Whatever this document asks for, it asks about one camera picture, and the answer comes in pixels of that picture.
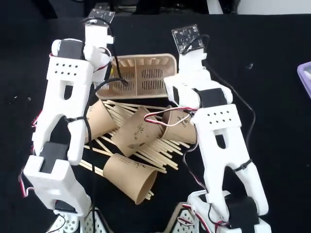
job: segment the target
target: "black wire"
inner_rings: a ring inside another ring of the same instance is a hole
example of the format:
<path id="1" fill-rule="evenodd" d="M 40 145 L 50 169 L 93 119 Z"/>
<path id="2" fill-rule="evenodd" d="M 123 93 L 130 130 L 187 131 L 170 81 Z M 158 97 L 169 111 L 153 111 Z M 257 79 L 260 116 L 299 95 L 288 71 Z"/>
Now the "black wire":
<path id="1" fill-rule="evenodd" d="M 62 229 L 62 227 L 65 225 L 65 223 L 66 223 L 66 219 L 65 219 L 65 217 L 64 217 L 64 216 L 62 216 L 62 215 L 60 215 L 60 214 L 58 214 L 57 216 L 61 216 L 61 217 L 63 218 L 63 220 L 64 220 L 63 225 L 62 225 L 61 227 L 57 228 L 56 230 L 49 231 L 49 232 L 46 232 L 46 233 L 56 232 L 56 231 L 58 231 L 58 230 Z"/>
<path id="2" fill-rule="evenodd" d="M 207 217 L 208 217 L 208 219 L 210 220 L 211 223 L 213 223 L 214 225 L 219 226 L 219 227 L 223 227 L 223 226 L 228 225 L 227 222 L 223 222 L 223 223 L 214 222 L 214 221 L 210 218 L 210 211 L 211 211 L 211 209 L 212 209 L 212 203 L 209 204 L 209 209 L 208 209 L 208 214 L 207 214 Z"/>
<path id="3" fill-rule="evenodd" d="M 99 84 L 89 95 L 88 101 L 86 103 L 86 107 L 84 109 L 84 113 L 83 113 L 83 117 L 84 117 L 84 122 L 86 123 L 86 128 L 87 128 L 87 138 L 88 138 L 88 146 L 90 151 L 93 151 L 93 145 L 92 145 L 92 132 L 91 132 L 91 127 L 89 125 L 89 122 L 87 120 L 87 110 L 89 108 L 90 105 L 90 100 L 96 96 L 96 92 L 105 84 L 107 83 L 111 83 L 111 82 L 116 82 L 116 81 L 120 81 L 123 84 L 128 84 L 128 82 L 124 79 L 119 79 L 119 78 L 113 78 L 113 79 L 108 79 L 105 80 L 104 82 L 102 82 L 101 84 Z M 92 164 L 92 172 L 93 172 L 93 189 L 92 189 L 92 218 L 93 218 L 93 233 L 96 232 L 96 225 L 95 225 L 95 196 L 96 196 L 96 173 L 95 173 L 95 166 Z"/>
<path id="4" fill-rule="evenodd" d="M 256 113 L 255 113 L 254 109 L 242 98 L 242 96 L 237 92 L 236 89 L 234 89 L 234 87 L 230 83 L 228 83 L 226 80 L 224 80 L 220 77 L 220 75 L 208 64 L 207 61 L 205 62 L 205 65 L 207 66 L 207 69 L 210 72 L 212 72 L 217 79 L 219 79 L 222 83 L 224 83 L 226 86 L 228 86 L 236 94 L 236 96 L 247 106 L 247 108 L 252 112 L 253 121 L 252 121 L 252 123 L 251 123 L 251 125 L 247 131 L 246 140 L 245 140 L 246 148 L 249 149 L 249 139 L 250 139 L 253 127 L 254 127 L 255 122 L 256 122 Z"/>
<path id="5" fill-rule="evenodd" d="M 110 29 L 110 33 L 111 33 L 112 37 L 114 38 L 114 34 L 112 32 L 112 27 L 111 27 L 110 23 L 107 20 L 103 19 L 103 18 L 100 18 L 100 17 L 88 17 L 88 18 L 83 19 L 81 21 L 81 23 L 88 23 L 90 20 L 95 20 L 95 19 L 99 20 L 101 22 L 104 22 L 105 24 L 107 24 L 108 28 Z M 115 61 L 116 61 L 118 76 L 119 76 L 120 79 L 122 79 L 122 74 L 121 74 L 121 70 L 120 70 L 119 61 L 118 61 L 118 58 L 117 58 L 115 43 L 113 43 L 111 45 L 111 48 L 112 48 L 113 56 L 114 56 Z"/>
<path id="6" fill-rule="evenodd" d="M 192 177 L 195 179 L 195 181 L 198 183 L 198 185 L 200 185 L 202 188 L 204 188 L 206 190 L 206 192 L 208 193 L 206 186 L 202 182 L 199 181 L 198 177 L 192 172 L 191 168 L 189 167 L 189 165 L 187 164 L 187 161 L 186 161 L 186 154 L 194 151 L 198 147 L 198 133 L 197 133 L 197 129 L 196 129 L 195 125 L 193 125 L 193 126 L 195 129 L 195 144 L 183 153 L 183 162 L 186 165 L 188 172 L 192 175 Z"/>
<path id="7" fill-rule="evenodd" d="M 209 44 L 209 35 L 207 34 L 203 34 L 203 35 L 198 35 L 196 36 L 194 39 L 192 39 L 184 48 L 184 50 L 181 52 L 182 55 L 186 55 L 188 52 L 190 52 L 189 47 L 197 40 L 199 39 L 203 39 L 203 38 L 207 38 L 207 43 L 205 45 L 205 48 L 208 47 L 208 44 Z"/>

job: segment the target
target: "wooden chopstick pile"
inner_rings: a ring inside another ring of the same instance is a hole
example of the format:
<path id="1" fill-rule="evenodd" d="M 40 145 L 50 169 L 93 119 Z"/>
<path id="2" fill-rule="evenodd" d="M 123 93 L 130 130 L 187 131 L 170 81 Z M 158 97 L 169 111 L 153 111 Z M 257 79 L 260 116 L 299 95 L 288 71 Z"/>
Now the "wooden chopstick pile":
<path id="1" fill-rule="evenodd" d="M 88 163 L 87 161 L 81 160 L 81 162 L 79 163 L 79 165 L 82 166 L 82 167 L 84 167 L 84 168 L 86 168 L 86 169 L 88 169 L 88 170 L 90 170 L 90 171 L 92 170 L 92 164 Z M 96 173 L 97 175 L 100 175 L 100 176 L 104 177 L 104 176 L 103 176 L 103 170 L 100 169 L 99 167 L 95 167 L 95 173 Z M 145 199 L 150 200 L 150 199 L 151 199 L 151 196 L 153 196 L 153 195 L 154 195 L 154 193 L 151 192 L 151 191 L 149 191 L 148 194 L 147 194 L 147 196 L 145 197 Z"/>
<path id="2" fill-rule="evenodd" d="M 129 119 L 139 107 L 145 107 L 147 109 L 156 109 L 156 110 L 165 110 L 164 107 L 155 107 L 155 106 L 147 106 L 147 105 L 138 105 L 138 104 L 129 104 L 129 103 L 118 103 L 111 100 L 103 101 L 103 104 L 111 114 L 112 118 L 114 119 L 116 125 L 118 128 L 120 128 L 127 119 Z M 115 130 L 110 131 L 108 134 L 110 136 L 113 136 L 116 133 Z M 97 144 L 102 148 L 102 150 L 93 148 L 95 152 L 112 156 L 113 153 L 111 150 L 109 150 L 100 139 L 103 139 L 104 141 L 113 144 L 114 142 L 102 135 L 99 138 L 95 139 Z M 149 164 L 153 165 L 151 166 L 153 169 L 157 170 L 161 173 L 167 173 L 165 166 L 170 166 L 175 170 L 178 170 L 178 164 L 175 163 L 172 158 L 172 153 L 176 153 L 179 155 L 183 155 L 181 152 L 180 146 L 190 148 L 190 146 L 183 142 L 176 142 L 171 140 L 165 140 L 165 139 L 156 139 L 154 142 L 144 146 L 139 151 L 135 152 L 133 155 L 138 157 L 139 159 L 142 159 Z M 89 170 L 92 170 L 92 165 L 84 160 L 81 161 L 79 164 Z M 96 174 L 103 176 L 103 170 L 95 167 Z M 154 194 L 149 191 L 148 195 L 145 197 L 147 200 L 150 200 L 151 196 Z"/>

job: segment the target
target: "cable tie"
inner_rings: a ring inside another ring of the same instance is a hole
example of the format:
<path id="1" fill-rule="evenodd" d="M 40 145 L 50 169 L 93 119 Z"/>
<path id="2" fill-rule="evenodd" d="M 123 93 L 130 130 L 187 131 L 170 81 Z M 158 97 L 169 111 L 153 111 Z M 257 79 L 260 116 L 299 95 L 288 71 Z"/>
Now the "cable tie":
<path id="1" fill-rule="evenodd" d="M 251 162 L 253 162 L 253 160 L 252 160 L 252 159 L 249 159 L 246 163 L 241 164 L 241 166 L 239 166 L 238 168 L 234 169 L 233 171 L 234 171 L 234 172 L 237 172 L 237 171 L 240 171 L 240 170 L 244 170 L 244 169 L 247 168 L 247 166 L 248 166 Z"/>

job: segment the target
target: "white wire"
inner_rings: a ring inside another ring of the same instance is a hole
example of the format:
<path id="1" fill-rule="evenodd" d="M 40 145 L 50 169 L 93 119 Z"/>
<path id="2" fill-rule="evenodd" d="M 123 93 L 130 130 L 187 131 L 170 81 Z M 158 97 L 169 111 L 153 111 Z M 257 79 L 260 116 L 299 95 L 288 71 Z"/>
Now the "white wire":
<path id="1" fill-rule="evenodd" d="M 26 198 L 28 197 L 29 195 L 29 191 L 30 190 L 34 190 L 35 188 L 34 187 L 28 187 L 25 189 L 25 185 L 24 185 L 24 181 L 23 181 L 23 178 L 22 178 L 22 173 L 23 173 L 24 169 L 21 171 L 21 173 L 19 174 L 18 176 L 18 181 L 20 182 L 21 184 L 21 191 L 23 193 L 23 197 Z"/>
<path id="2" fill-rule="evenodd" d="M 184 120 L 186 120 L 188 117 L 190 117 L 189 114 L 187 114 L 184 118 L 182 118 L 181 120 L 179 120 L 178 122 L 176 122 L 175 124 L 172 124 L 172 125 L 169 125 L 169 124 L 166 124 L 162 121 L 158 121 L 158 120 L 148 120 L 148 122 L 150 123 L 155 123 L 155 124 L 160 124 L 160 125 L 164 125 L 164 126 L 167 126 L 167 127 L 171 127 L 171 126 L 176 126 L 178 124 L 180 124 L 181 122 L 183 122 Z"/>

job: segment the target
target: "wicker basket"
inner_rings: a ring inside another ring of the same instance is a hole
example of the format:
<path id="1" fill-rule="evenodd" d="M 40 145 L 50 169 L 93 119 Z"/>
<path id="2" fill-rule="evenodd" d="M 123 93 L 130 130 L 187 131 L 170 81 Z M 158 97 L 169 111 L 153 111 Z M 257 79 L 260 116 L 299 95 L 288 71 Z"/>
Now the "wicker basket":
<path id="1" fill-rule="evenodd" d="M 118 57 L 120 70 L 124 79 L 129 82 L 109 83 L 99 90 L 97 97 L 106 99 L 145 99 L 167 97 L 163 78 L 177 73 L 177 62 L 171 54 L 127 55 Z M 116 62 L 110 78 L 117 78 Z"/>

